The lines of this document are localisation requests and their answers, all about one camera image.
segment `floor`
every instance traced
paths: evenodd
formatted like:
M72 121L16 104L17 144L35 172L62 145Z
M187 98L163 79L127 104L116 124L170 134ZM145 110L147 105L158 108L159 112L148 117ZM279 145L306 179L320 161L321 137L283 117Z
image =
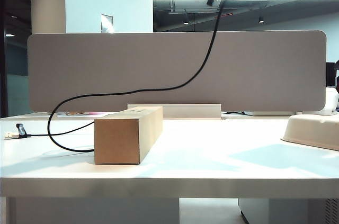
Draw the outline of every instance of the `floor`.
M180 199L180 224L245 224L238 199Z

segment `white wall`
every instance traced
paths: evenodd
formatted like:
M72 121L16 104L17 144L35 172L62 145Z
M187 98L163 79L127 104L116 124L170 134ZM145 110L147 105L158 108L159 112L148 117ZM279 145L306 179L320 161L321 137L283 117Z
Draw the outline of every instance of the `white wall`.
M66 32L101 32L101 14L115 32L153 32L153 0L66 0Z
M327 36L327 61L339 60L339 13L262 24L246 30L322 30Z

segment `glass wall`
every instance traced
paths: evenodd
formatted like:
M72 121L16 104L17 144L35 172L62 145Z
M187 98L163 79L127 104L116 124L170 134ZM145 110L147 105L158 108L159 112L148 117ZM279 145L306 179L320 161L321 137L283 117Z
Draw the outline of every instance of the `glass wall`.
M27 39L31 35L31 1L2 0L2 117L31 113L28 91Z

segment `metal grille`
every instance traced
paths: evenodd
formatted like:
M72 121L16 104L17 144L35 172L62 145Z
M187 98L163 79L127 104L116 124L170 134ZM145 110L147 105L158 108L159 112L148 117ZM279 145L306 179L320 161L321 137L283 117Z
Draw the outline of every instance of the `metal grille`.
M326 199L325 223L339 224L338 222L338 199Z

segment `desk leg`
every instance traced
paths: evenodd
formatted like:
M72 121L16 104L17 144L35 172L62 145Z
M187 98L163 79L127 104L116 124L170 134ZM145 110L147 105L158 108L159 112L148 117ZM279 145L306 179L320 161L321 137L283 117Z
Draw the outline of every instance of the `desk leg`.
M0 223L16 224L15 198L0 198Z
M16 199L15 224L179 224L179 222L179 199Z

